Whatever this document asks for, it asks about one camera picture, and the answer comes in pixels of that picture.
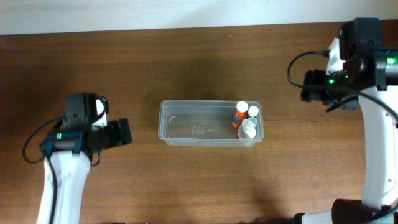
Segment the dark bottle white cap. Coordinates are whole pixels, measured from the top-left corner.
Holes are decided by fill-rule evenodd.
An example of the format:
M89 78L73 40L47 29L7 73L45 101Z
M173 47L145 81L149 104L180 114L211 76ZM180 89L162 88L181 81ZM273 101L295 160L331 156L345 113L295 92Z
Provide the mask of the dark bottle white cap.
M250 106L246 111L247 118L255 118L259 113L259 108L257 106Z

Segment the orange tube white cap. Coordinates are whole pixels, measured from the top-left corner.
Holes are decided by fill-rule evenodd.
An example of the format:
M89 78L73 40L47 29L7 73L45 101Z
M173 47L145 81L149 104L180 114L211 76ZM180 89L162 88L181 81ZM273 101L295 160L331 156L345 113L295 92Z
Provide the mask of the orange tube white cap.
M236 103L236 111L234 113L234 118L232 120L232 126L234 128L238 128L243 121L246 111L248 110L249 106L245 101L239 101Z

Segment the white squeeze bottle clear cap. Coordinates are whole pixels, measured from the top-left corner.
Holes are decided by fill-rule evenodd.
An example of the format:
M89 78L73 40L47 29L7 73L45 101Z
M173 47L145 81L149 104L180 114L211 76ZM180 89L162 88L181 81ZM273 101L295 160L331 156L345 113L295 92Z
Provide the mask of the white squeeze bottle clear cap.
M256 136L257 124L257 119L254 117L250 117L242 121L238 129L238 137L245 146L249 146Z

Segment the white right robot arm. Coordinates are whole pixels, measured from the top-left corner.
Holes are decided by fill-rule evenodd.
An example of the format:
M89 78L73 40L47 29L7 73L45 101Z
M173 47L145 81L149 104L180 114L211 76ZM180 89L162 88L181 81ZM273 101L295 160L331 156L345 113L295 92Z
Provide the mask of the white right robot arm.
M324 212L298 213L294 223L397 223L397 50L367 46L340 66L305 74L303 101L335 110L352 101L361 107L366 171L361 199L337 199Z

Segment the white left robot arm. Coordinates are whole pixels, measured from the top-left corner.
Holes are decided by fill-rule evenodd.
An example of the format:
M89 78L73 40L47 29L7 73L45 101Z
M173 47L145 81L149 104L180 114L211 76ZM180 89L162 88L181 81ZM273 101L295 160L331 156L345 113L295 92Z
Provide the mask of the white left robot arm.
M78 223L90 168L104 150L132 143L126 118L74 129L62 128L63 121L56 121L41 145L45 180L37 223Z

